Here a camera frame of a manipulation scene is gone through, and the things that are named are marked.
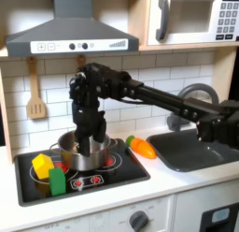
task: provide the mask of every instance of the gray sink basin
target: gray sink basin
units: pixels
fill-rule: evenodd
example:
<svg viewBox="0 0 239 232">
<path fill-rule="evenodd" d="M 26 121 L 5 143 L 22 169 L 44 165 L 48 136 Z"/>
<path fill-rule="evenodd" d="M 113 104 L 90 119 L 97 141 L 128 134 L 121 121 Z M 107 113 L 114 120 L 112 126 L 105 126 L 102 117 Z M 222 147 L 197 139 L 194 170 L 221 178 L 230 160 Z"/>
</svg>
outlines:
<svg viewBox="0 0 239 232">
<path fill-rule="evenodd" d="M 239 161 L 239 151 L 227 145 L 199 142 L 195 129 L 156 135 L 147 141 L 161 160 L 176 171 L 189 172 Z"/>
</svg>

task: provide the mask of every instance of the microwave door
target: microwave door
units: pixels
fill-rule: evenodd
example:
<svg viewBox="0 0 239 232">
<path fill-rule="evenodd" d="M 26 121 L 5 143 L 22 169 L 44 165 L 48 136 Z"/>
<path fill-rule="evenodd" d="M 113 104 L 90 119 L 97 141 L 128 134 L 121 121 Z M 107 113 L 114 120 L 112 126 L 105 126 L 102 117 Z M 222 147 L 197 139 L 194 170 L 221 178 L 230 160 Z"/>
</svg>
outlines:
<svg viewBox="0 0 239 232">
<path fill-rule="evenodd" d="M 222 0 L 151 0 L 148 45 L 213 42 Z"/>
</svg>

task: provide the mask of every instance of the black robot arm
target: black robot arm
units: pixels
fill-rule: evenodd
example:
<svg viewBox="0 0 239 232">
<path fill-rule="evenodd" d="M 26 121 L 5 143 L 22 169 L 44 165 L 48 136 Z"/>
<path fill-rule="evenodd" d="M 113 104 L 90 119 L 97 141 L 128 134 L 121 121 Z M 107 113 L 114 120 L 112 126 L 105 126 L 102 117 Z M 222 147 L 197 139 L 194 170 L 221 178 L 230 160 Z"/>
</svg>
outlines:
<svg viewBox="0 0 239 232">
<path fill-rule="evenodd" d="M 137 101 L 125 100 L 124 97 Z M 73 120 L 77 125 L 78 151 L 86 156 L 89 156 L 89 137 L 98 142 L 105 139 L 105 113 L 98 111 L 98 98 L 168 109 L 196 123 L 199 140 L 218 141 L 239 148 L 239 103 L 235 101 L 224 101 L 217 106 L 194 98 L 183 99 L 132 80 L 125 71 L 98 64 L 78 69 L 70 81 L 70 98 L 73 99 Z"/>
</svg>

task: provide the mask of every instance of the black stovetop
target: black stovetop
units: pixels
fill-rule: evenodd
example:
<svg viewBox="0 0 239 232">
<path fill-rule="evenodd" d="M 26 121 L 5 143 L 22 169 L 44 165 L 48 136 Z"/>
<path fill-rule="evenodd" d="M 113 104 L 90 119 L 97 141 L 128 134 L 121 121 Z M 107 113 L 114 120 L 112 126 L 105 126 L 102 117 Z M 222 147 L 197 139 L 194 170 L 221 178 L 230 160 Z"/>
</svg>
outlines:
<svg viewBox="0 0 239 232">
<path fill-rule="evenodd" d="M 66 178 L 66 194 L 52 196 L 49 180 L 39 180 L 32 166 L 32 160 L 41 152 L 16 156 L 16 177 L 21 206 L 32 206 L 70 196 L 80 196 L 116 186 L 148 180 L 150 177 L 134 154 L 121 139 L 111 140 L 110 156 L 105 167 L 79 172 L 64 167 L 61 155 L 52 151 L 42 153 L 51 157 L 55 167 L 61 167 Z"/>
</svg>

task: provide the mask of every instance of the range hood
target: range hood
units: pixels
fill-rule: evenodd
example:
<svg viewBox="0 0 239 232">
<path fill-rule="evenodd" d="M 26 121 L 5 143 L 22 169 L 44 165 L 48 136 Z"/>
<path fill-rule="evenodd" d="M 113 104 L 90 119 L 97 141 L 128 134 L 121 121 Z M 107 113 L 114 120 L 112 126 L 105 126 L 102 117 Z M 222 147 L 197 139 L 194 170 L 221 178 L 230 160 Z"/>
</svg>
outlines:
<svg viewBox="0 0 239 232">
<path fill-rule="evenodd" d="M 54 19 L 7 37 L 9 56 L 138 51 L 138 38 L 92 18 L 92 0 L 54 0 Z"/>
</svg>

